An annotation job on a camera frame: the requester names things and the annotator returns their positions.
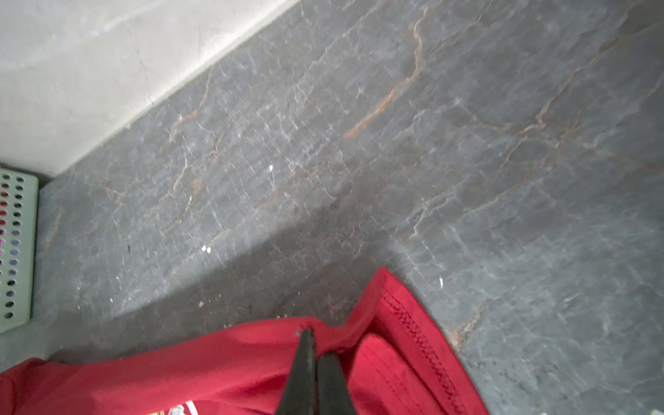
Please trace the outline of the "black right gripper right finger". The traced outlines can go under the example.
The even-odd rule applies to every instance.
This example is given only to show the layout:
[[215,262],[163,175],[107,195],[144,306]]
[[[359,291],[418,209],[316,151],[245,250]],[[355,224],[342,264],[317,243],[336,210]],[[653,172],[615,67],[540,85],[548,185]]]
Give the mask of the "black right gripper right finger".
[[316,363],[318,413],[357,415],[339,356],[323,354]]

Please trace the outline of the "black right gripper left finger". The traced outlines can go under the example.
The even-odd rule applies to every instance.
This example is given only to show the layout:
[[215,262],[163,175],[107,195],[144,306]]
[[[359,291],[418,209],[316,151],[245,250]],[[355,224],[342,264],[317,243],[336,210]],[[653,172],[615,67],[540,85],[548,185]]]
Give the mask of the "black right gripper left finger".
[[313,331],[300,335],[292,367],[276,415],[316,413],[316,346]]

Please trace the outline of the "dark red printed t-shirt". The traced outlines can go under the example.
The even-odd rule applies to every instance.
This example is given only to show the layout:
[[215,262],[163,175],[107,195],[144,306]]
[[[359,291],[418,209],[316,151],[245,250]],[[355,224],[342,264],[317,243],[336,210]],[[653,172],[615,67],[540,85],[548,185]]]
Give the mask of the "dark red printed t-shirt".
[[4,414],[273,414],[297,344],[339,355],[359,414],[484,414],[439,327],[380,269],[344,325],[314,317],[245,323],[166,349],[70,365],[27,360],[1,375]]

